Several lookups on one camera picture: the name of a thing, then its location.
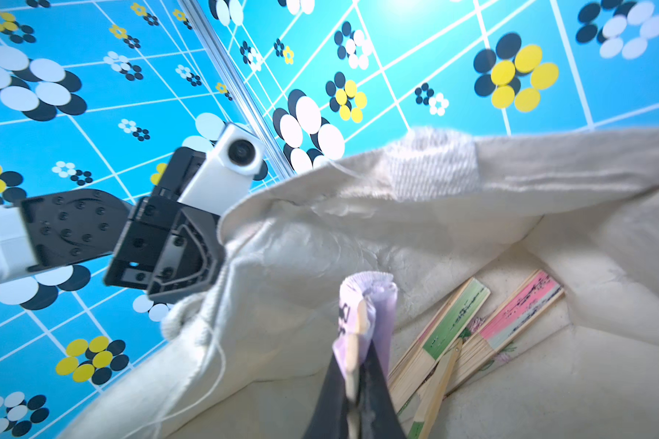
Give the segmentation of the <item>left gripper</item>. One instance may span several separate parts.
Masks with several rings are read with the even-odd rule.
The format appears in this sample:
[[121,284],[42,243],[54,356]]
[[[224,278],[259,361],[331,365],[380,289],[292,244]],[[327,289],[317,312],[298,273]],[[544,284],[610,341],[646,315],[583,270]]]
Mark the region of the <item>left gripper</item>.
[[225,259],[217,239],[220,216],[180,201],[204,160],[188,147],[175,151],[151,194],[129,214],[106,285],[144,290],[167,304],[213,286]]

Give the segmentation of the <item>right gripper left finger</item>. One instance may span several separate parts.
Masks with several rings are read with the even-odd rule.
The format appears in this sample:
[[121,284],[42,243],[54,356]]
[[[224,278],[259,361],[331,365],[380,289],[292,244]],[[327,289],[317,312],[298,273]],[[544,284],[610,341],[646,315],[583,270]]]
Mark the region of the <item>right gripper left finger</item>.
[[348,402],[345,380],[334,355],[325,375],[303,439],[347,439]]

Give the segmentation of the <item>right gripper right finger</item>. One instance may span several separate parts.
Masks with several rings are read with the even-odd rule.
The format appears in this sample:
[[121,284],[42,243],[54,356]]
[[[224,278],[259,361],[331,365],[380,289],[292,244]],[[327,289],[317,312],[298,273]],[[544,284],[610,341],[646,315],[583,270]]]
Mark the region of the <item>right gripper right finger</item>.
[[399,423],[375,345],[371,344],[360,367],[359,438],[406,439]]

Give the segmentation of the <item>plain wooden folding fan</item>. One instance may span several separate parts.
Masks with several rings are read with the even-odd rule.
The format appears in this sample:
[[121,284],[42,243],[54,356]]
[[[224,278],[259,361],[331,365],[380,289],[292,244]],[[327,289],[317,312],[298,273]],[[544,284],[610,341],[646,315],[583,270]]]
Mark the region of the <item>plain wooden folding fan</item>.
[[426,391],[420,399],[419,407],[407,439],[428,439],[439,413],[445,391],[453,373],[456,360],[461,354],[463,340],[457,338],[439,361],[434,373],[426,383]]

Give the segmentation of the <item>pink paper folding fan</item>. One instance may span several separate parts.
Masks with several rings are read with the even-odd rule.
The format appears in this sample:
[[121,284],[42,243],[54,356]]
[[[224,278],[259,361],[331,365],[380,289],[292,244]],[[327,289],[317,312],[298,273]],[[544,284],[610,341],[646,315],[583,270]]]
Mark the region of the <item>pink paper folding fan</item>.
[[531,274],[467,340],[456,360],[445,396],[493,360],[562,294],[563,285],[552,275],[543,270]]

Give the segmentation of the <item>beige canvas tote bag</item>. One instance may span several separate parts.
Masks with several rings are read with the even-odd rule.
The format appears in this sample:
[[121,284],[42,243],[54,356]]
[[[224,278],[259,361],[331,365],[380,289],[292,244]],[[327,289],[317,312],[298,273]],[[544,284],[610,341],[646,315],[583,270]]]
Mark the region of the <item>beige canvas tote bag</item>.
[[420,129],[227,211],[216,284],[66,438],[302,438],[343,280],[394,277],[393,349],[469,278],[490,316],[537,269],[564,294],[512,362],[441,406],[437,438],[659,438],[659,128],[483,137]]

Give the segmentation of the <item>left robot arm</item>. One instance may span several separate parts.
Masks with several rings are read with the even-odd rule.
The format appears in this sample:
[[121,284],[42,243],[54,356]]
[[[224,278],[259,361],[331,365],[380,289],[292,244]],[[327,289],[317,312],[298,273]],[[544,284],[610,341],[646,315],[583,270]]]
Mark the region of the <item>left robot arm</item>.
[[204,159],[178,148],[159,184],[135,204],[83,188],[0,206],[0,284],[110,256],[106,285],[167,304],[207,290],[225,259],[220,218],[182,201]]

